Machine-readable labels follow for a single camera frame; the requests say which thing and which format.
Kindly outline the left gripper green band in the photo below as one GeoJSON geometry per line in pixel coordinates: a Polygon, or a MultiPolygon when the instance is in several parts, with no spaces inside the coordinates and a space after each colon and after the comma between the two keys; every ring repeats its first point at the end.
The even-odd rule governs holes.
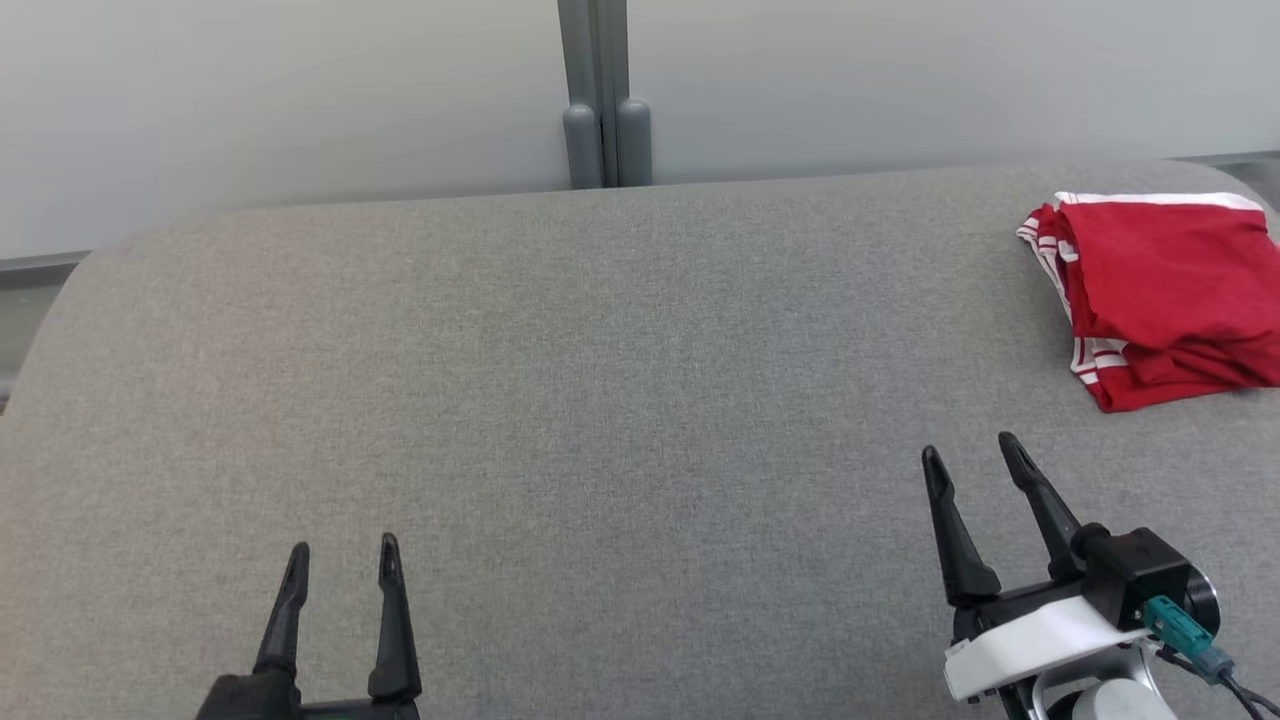
{"type": "Polygon", "coordinates": [[[308,543],[288,559],[255,660],[255,674],[219,676],[197,719],[420,719],[421,675],[398,539],[381,536],[381,619],[371,698],[305,705],[296,685],[300,615],[308,596],[308,543]]]}

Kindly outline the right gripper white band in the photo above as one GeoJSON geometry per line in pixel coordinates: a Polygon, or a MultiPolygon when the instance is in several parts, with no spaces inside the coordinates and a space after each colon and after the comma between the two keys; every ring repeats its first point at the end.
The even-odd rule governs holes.
{"type": "MultiPolygon", "coordinates": [[[[1036,519],[1051,582],[1074,582],[1083,574],[1073,552],[1082,524],[1012,432],[1001,430],[998,446],[1036,519]]],[[[922,469],[943,593],[954,610],[943,661],[950,696],[969,703],[986,697],[1001,703],[1148,703],[1146,629],[1116,628],[1076,583],[1000,594],[998,575],[977,550],[948,469],[932,445],[922,451],[922,469]]]]}

